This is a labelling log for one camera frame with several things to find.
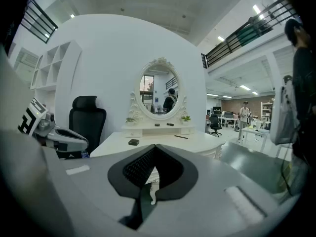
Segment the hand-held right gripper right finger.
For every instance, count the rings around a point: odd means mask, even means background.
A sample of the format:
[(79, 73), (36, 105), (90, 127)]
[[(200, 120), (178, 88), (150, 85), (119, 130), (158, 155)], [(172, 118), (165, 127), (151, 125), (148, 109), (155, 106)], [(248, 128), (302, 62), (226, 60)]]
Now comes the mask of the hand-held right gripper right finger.
[(157, 201), (183, 198), (198, 180), (196, 166), (164, 145), (155, 145), (155, 168), (159, 174)]

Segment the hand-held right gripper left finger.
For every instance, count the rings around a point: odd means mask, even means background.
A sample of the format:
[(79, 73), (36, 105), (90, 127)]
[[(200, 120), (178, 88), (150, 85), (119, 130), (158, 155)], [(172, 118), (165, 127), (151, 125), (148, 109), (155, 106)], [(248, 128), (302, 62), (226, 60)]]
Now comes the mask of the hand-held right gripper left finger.
[(141, 190), (155, 167), (155, 148), (146, 148), (118, 161), (108, 170), (108, 180), (121, 197), (134, 199), (130, 215), (124, 216), (119, 222), (133, 230), (143, 223), (141, 209)]

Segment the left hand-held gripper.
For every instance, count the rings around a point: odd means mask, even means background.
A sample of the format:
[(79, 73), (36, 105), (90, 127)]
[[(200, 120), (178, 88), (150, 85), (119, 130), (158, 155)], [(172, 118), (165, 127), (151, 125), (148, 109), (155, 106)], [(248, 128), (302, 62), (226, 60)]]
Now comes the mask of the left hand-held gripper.
[(86, 138), (68, 128), (57, 126), (54, 113), (49, 112), (36, 98), (31, 100), (23, 114), (18, 130), (61, 155), (86, 152), (88, 148)]

